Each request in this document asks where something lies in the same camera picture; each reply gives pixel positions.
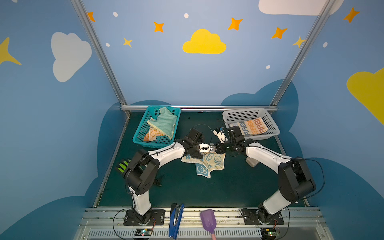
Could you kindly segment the orange striped rabbit towel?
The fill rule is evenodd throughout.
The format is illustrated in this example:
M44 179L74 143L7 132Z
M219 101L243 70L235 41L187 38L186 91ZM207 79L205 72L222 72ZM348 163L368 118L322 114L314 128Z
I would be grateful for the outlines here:
M236 122L233 123L232 126L238 126L244 136L261 135L268 131L268 127L262 118Z

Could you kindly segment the blue rabbit pattern towel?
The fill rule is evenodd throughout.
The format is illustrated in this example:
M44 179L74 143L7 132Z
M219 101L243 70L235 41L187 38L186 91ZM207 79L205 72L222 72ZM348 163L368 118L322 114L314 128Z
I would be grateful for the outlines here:
M203 155L201 159L195 159L191 155L187 155L182 158L182 162L195 164L198 176L210 178L212 171L225 169L225 157L226 154L220 155L216 152L209 152Z

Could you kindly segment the plain mint green towel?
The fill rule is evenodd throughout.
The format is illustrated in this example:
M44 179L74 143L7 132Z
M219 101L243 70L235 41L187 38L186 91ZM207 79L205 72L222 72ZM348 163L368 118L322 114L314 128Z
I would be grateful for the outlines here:
M160 115L156 119L151 118L147 121L150 127L154 127L161 131L164 136L167 136L170 140L173 139L177 116L173 115L168 108L163 107L160 109Z

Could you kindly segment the teal plastic basket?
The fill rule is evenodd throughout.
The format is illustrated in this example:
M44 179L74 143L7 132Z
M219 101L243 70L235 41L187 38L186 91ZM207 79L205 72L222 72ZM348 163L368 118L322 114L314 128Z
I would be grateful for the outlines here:
M133 142L146 148L160 149L175 140L181 109L149 106L134 134Z

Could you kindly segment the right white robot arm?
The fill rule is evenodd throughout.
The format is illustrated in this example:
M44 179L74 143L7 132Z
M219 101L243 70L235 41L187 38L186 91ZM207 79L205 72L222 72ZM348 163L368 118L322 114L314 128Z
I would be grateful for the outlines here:
M228 135L223 128L213 131L219 139L217 153L244 153L248 159L256 160L278 174L278 190L259 205L258 218L262 222L316 190L315 180L303 158L281 155L253 139L245 139L238 126L230 127L227 131Z

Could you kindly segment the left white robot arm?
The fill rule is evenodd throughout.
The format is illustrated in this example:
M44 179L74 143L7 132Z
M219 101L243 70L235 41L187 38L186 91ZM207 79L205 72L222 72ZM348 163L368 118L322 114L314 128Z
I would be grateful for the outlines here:
M149 190L162 166L187 155L202 158L213 149L213 144L204 143L202 133L191 129L186 137L176 140L169 146L154 151L141 149L131 160L121 160L117 170L132 195L134 213L139 217L145 217L152 209Z

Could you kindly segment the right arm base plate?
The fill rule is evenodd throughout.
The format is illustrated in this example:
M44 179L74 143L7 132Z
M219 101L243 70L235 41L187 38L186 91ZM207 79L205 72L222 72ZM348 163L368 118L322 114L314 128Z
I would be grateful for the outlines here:
M245 225L283 225L285 223L281 212L270 215L264 210L243 208L240 213Z

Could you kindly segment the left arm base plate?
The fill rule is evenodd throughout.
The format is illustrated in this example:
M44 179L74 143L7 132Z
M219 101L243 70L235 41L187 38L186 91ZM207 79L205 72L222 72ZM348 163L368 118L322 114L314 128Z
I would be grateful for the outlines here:
M144 215L140 215L134 209L129 209L125 215L124 226L163 226L165 213L165 210L150 209Z

